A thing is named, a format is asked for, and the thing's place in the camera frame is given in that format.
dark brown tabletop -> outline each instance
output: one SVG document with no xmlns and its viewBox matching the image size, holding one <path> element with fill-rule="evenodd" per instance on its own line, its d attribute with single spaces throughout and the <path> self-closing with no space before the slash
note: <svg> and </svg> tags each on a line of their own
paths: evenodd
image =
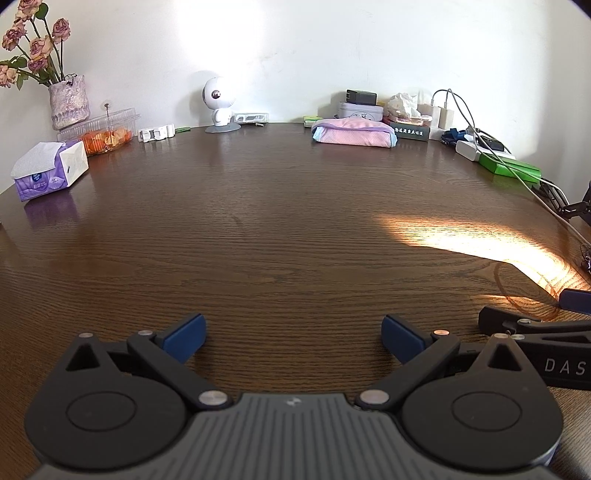
<svg viewBox="0 0 591 480">
<path fill-rule="evenodd" d="M 70 189 L 0 196 L 0 479 L 37 461 L 22 420 L 79 332 L 124 339 L 188 312 L 188 365 L 239 391 L 358 393 L 394 366 L 385 313 L 481 340 L 487 304 L 544 320 L 589 288 L 579 244 L 514 179 L 437 142 L 313 143 L 297 124 L 204 129 L 92 157 Z M 553 389 L 553 469 L 591 477 L 591 395 Z"/>
</svg>

pink sanitary pad package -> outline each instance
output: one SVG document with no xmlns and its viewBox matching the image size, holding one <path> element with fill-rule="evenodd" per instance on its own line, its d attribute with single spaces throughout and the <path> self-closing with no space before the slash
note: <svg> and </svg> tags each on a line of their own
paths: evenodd
<svg viewBox="0 0 591 480">
<path fill-rule="evenodd" d="M 387 148 L 397 141 L 391 126 L 355 116 L 318 120 L 312 125 L 312 138 L 322 143 Z"/>
</svg>

flower vase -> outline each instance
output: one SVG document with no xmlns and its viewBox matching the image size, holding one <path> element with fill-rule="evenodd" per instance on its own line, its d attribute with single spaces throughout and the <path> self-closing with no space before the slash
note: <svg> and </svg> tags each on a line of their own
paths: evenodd
<svg viewBox="0 0 591 480">
<path fill-rule="evenodd" d="M 54 130 L 62 130 L 90 117 L 84 75 L 51 85 L 49 103 Z"/>
</svg>

round black disc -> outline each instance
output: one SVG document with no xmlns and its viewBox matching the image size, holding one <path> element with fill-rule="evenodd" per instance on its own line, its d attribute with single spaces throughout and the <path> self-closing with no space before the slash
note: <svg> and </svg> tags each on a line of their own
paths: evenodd
<svg viewBox="0 0 591 480">
<path fill-rule="evenodd" d="M 77 381 L 36 398 L 27 436 L 45 461 L 75 470 L 121 469 L 171 445 L 186 422 L 178 394 L 153 380 L 71 372 Z"/>
<path fill-rule="evenodd" d="M 435 380 L 408 396 L 402 423 L 425 453 L 463 470 L 539 465 L 560 440 L 562 413 L 543 383 L 523 380 L 494 369 Z"/>
</svg>

clear plastic case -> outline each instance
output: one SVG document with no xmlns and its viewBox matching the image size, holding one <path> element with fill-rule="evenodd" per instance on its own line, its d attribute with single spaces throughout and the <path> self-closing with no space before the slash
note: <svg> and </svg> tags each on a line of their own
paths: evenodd
<svg viewBox="0 0 591 480">
<path fill-rule="evenodd" d="M 135 121 L 138 118 L 135 108 L 120 110 L 72 125 L 59 132 L 57 140 L 82 140 L 89 157 L 98 155 L 129 142 L 136 134 Z"/>
</svg>

